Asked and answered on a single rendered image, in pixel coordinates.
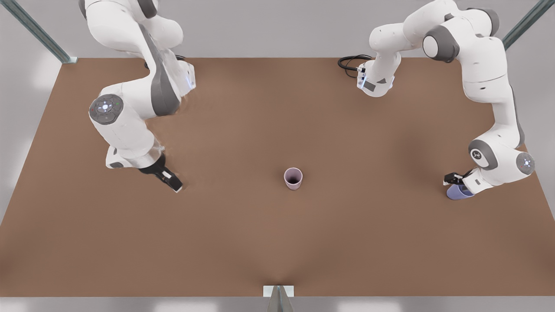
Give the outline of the pink cup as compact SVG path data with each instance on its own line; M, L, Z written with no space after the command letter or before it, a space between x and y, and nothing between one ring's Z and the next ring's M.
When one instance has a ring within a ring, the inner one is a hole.
M284 172L284 181L290 190L297 190L303 181L303 172L295 167L288 168Z

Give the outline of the purple cup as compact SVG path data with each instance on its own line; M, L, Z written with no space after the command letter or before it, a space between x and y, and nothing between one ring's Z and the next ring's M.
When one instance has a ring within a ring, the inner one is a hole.
M474 196L464 184L451 184L446 195L451 200L462 200Z

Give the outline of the silver frame post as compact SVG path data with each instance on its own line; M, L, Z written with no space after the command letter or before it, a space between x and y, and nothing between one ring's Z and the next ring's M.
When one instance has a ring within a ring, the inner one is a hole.
M294 297L294 286L263 286L262 296L269 297L267 312L294 312L290 297Z
M75 64L78 57L69 56L59 44L26 12L16 0L0 0L0 4L6 8L22 26L26 28L45 48L52 53L63 64Z
M513 45L529 28L555 4L555 0L539 0L533 8L505 35L502 43L505 51Z

